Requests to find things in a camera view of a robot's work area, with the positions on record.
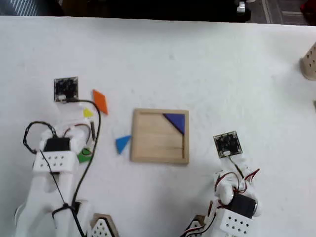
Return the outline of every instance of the triangle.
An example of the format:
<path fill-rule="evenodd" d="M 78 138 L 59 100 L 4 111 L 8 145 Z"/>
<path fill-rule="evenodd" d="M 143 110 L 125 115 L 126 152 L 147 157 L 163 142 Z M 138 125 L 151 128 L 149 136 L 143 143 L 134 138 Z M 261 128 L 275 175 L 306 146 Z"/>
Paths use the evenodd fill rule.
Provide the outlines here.
<path fill-rule="evenodd" d="M 100 111 L 102 111 L 103 113 L 107 115 L 108 107 L 107 107 L 105 95 L 96 90 L 93 90 L 92 92 L 93 92 L 93 100 L 95 104 L 97 105 Z"/>
<path fill-rule="evenodd" d="M 121 154 L 122 151 L 124 150 L 126 144 L 130 140 L 132 136 L 126 136 L 126 137 L 121 137 L 115 140 L 115 144 L 117 146 L 118 153 Z"/>
<path fill-rule="evenodd" d="M 163 114 L 166 119 L 183 135 L 185 133 L 185 115 L 183 114 Z"/>
<path fill-rule="evenodd" d="M 83 150 L 77 155 L 79 163 L 83 163 L 91 160 L 91 151 L 88 148 L 83 148 Z"/>
<path fill-rule="evenodd" d="M 93 112 L 91 112 L 88 108 L 84 108 L 83 110 L 83 117 L 89 118 L 93 116 Z"/>

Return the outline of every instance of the green tangram piece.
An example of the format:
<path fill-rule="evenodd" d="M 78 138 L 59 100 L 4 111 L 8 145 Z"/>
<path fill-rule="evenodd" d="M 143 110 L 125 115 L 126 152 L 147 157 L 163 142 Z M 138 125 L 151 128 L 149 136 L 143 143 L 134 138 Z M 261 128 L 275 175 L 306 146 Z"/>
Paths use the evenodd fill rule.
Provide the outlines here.
<path fill-rule="evenodd" d="M 89 161 L 91 159 L 91 151 L 88 148 L 83 148 L 83 150 L 77 155 L 79 163 Z"/>

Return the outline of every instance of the yellow tangram piece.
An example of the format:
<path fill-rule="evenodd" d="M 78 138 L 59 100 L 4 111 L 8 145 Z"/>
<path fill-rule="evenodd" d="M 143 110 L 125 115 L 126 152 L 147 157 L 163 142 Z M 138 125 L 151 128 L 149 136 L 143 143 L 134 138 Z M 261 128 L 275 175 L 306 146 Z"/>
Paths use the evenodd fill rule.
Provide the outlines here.
<path fill-rule="evenodd" d="M 83 116 L 84 116 L 85 118 L 92 117 L 92 116 L 93 116 L 93 112 L 91 112 L 88 108 L 84 108 L 84 110 L 83 110 Z"/>

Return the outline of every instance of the wooden puzzle board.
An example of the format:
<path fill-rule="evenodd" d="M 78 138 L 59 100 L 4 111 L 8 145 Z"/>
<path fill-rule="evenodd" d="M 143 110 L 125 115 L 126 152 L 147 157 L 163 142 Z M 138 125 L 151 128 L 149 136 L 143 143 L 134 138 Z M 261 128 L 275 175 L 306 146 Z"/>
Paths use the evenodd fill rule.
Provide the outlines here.
<path fill-rule="evenodd" d="M 184 114 L 182 135 L 163 114 Z M 132 161 L 189 163 L 189 111 L 135 109 Z"/>

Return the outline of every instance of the orange tangram piece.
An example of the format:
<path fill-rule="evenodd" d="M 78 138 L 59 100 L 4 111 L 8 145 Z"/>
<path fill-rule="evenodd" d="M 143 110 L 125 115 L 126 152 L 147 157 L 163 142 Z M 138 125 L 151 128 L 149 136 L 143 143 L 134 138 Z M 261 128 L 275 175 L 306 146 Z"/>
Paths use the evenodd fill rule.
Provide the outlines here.
<path fill-rule="evenodd" d="M 108 114 L 107 102 L 105 100 L 105 95 L 101 94 L 99 91 L 93 90 L 93 100 L 95 104 L 98 106 L 99 110 Z"/>

